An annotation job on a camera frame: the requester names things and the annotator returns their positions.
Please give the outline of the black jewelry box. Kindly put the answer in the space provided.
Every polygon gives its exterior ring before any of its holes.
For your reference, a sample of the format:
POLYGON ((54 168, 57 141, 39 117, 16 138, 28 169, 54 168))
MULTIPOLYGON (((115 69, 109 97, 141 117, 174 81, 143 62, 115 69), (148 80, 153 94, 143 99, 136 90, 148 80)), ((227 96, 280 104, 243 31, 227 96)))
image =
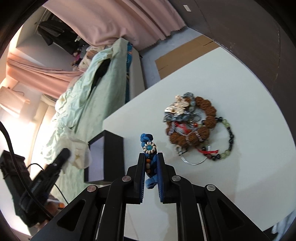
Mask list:
POLYGON ((86 184, 111 184, 125 174, 123 137, 104 130, 88 144, 92 162, 84 169, 86 184))

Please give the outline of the white cloth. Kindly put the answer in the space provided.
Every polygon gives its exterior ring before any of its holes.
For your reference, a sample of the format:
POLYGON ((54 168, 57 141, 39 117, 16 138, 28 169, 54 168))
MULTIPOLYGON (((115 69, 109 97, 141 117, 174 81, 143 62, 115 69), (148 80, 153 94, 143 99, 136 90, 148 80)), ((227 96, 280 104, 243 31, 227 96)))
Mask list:
POLYGON ((272 234, 279 233, 283 235, 288 228, 291 226, 293 220, 295 219, 295 210, 291 212, 288 216, 286 216, 283 220, 275 224, 272 228, 272 234))

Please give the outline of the light green duvet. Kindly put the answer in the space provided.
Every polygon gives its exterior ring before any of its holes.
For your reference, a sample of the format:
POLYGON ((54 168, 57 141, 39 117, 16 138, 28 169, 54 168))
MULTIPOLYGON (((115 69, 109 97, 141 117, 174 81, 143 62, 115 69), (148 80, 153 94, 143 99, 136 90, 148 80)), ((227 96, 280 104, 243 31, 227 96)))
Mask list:
POLYGON ((123 38, 98 52, 88 69, 56 102, 51 134, 42 155, 53 162, 60 150, 82 163, 87 143, 102 131, 103 121, 125 104, 129 42, 123 38))

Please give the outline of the flattened brown cardboard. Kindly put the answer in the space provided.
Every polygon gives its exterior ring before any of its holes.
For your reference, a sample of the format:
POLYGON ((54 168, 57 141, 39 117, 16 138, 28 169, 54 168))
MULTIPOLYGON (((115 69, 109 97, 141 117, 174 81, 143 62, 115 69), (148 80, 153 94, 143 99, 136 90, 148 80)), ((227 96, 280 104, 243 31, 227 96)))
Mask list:
POLYGON ((178 69, 218 47, 220 46, 213 40, 201 35, 173 49, 155 61, 160 78, 164 79, 178 69))

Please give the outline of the floral pillow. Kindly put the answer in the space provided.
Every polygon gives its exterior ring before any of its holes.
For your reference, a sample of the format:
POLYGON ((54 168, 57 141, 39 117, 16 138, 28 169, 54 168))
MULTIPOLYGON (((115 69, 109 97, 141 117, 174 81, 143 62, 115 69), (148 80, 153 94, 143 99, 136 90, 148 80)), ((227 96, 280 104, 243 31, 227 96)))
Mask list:
POLYGON ((82 71, 85 72, 91 61, 92 58, 100 51, 107 48, 107 46, 90 46, 90 45, 84 45, 80 48, 78 48, 74 53, 73 56, 75 57, 75 60, 71 63, 72 70, 73 71, 82 71))

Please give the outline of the pink curtain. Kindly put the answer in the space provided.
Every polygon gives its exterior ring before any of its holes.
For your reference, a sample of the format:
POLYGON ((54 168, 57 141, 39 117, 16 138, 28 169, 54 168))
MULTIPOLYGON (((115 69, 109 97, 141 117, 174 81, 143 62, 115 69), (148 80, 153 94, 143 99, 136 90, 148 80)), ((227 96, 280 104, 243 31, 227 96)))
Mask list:
MULTIPOLYGON (((169 1, 47 1, 43 6, 94 47, 124 38, 143 50, 186 25, 169 1)), ((81 74, 44 68, 11 53, 6 62, 6 79, 55 98, 81 74)))

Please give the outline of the white wall socket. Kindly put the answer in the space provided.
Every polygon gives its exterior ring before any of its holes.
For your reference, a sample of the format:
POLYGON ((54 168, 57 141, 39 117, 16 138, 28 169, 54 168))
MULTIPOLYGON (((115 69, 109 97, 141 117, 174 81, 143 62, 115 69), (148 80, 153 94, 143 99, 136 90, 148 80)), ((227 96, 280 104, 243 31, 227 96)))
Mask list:
POLYGON ((187 12, 191 12, 191 9, 189 8, 188 5, 184 4, 183 7, 185 8, 185 10, 186 10, 187 12))

